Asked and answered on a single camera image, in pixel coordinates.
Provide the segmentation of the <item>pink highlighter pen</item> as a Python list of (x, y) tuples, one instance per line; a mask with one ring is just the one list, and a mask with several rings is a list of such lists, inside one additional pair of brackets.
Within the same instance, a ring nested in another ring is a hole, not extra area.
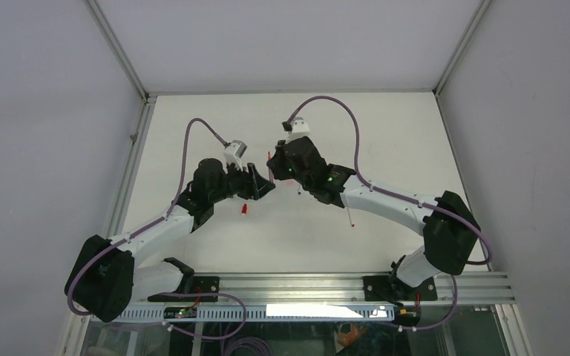
[(272, 172), (271, 166), (269, 165), (271, 158), (272, 158), (271, 152), (268, 151), (268, 152), (267, 152), (266, 166), (267, 166), (267, 168), (268, 168), (269, 181), (270, 181), (271, 183), (274, 183), (273, 172)]

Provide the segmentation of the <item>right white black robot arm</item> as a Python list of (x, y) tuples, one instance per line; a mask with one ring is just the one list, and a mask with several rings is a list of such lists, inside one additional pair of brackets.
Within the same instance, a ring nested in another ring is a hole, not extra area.
[(460, 275), (478, 240), (479, 226), (462, 198), (393, 192), (363, 179), (355, 169), (330, 164), (308, 137), (281, 140), (267, 167), (276, 180), (293, 179), (317, 201), (394, 221), (422, 237), (422, 245), (391, 266), (390, 293), (408, 300), (419, 286), (440, 273)]

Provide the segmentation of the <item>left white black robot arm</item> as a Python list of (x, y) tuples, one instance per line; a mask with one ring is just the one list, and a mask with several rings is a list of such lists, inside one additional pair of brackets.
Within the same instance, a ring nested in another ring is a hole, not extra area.
[(275, 184), (252, 163), (237, 168), (218, 159), (203, 159), (170, 211), (134, 232), (111, 238), (93, 235), (84, 242), (65, 284), (69, 309), (110, 322), (137, 300), (189, 299), (195, 290), (193, 268), (175, 257), (152, 266), (144, 262), (205, 225), (215, 204), (233, 197), (259, 200), (274, 189)]

